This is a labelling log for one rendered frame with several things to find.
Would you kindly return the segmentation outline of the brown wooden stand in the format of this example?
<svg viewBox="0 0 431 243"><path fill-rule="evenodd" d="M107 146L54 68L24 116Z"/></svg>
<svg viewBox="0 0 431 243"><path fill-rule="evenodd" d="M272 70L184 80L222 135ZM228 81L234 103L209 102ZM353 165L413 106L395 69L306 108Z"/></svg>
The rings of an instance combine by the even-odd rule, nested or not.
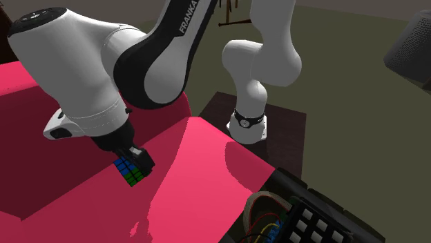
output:
<svg viewBox="0 0 431 243"><path fill-rule="evenodd" d="M232 7L234 7L234 8L238 7L238 0L218 0L219 8L222 7L223 2L225 2L225 18L224 18L224 22L218 23L219 27L236 25L236 24L243 24L243 23L251 23L250 19L243 19L240 21L232 21L231 20Z"/></svg>

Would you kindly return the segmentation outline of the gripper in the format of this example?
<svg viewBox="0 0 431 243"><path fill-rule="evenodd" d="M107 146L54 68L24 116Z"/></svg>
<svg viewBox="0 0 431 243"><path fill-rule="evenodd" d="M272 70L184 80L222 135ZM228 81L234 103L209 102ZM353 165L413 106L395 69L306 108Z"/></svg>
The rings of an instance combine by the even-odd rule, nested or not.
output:
<svg viewBox="0 0 431 243"><path fill-rule="evenodd" d="M146 149L134 147L134 135L135 129L127 119L117 130L106 135L91 137L91 139L101 150L115 153L117 156L123 156L130 151L132 163L144 176L148 176L152 172L155 162Z"/></svg>

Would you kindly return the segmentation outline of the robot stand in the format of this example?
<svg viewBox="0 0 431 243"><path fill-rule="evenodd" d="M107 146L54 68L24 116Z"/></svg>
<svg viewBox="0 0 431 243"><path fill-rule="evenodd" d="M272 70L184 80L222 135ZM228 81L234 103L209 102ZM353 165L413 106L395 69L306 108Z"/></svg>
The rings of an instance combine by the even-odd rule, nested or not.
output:
<svg viewBox="0 0 431 243"><path fill-rule="evenodd" d="M200 117L228 135L227 123L235 104L236 96L217 92ZM271 104L266 105L265 114L268 121L266 140L245 148L274 168L283 168L301 178L307 115Z"/></svg>

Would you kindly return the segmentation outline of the multicoloured puzzle cube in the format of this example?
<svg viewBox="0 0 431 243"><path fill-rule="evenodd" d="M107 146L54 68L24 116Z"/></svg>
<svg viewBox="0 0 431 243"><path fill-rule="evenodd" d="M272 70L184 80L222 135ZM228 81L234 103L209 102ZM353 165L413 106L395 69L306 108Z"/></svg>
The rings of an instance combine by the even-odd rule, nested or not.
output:
<svg viewBox="0 0 431 243"><path fill-rule="evenodd" d="M149 172L141 171L136 165L129 162L124 157L119 157L113 164L130 187L134 187L134 185L150 174Z"/></svg>

